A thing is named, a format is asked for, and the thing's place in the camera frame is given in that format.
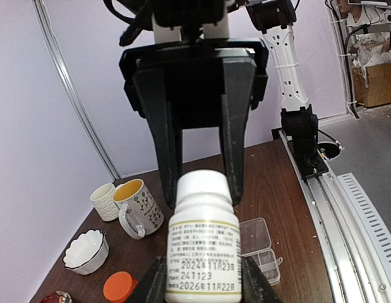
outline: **gray floor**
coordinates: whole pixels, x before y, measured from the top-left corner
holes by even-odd
[[[391,105],[359,114],[321,128],[345,148],[330,166],[337,175],[354,174],[391,233]]]

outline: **white bottle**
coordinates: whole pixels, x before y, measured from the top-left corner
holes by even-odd
[[[168,303],[241,301],[239,220],[226,176],[196,170],[177,184],[167,243]]]

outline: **dark wood surface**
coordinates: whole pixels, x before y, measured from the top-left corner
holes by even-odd
[[[187,163],[184,169],[222,171],[222,160],[220,156],[210,157]],[[107,261],[95,273],[80,276],[63,267],[63,252],[32,303],[39,303],[55,290],[69,292],[74,303],[107,302],[102,295],[102,287],[111,274],[128,271],[140,280],[154,257],[165,255],[167,222],[172,212],[162,199],[158,172],[139,177],[145,181],[165,214],[166,220],[161,229],[154,235],[136,241],[124,232],[118,220],[105,223],[92,211],[73,239],[89,229],[102,230],[110,245]],[[266,220],[272,248],[277,257],[284,258],[280,266],[280,284],[274,287],[284,303],[333,302],[315,228],[281,141],[246,149],[244,196],[235,212],[241,222],[258,217]]]

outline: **brown box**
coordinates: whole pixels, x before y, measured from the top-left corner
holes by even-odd
[[[391,103],[391,63],[366,68],[368,83],[359,67],[352,68],[355,99],[365,107]]]

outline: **orange round object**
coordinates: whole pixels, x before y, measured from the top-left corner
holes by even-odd
[[[132,278],[129,273],[119,271],[105,282],[104,297],[111,303],[124,303],[137,285],[138,281]]]

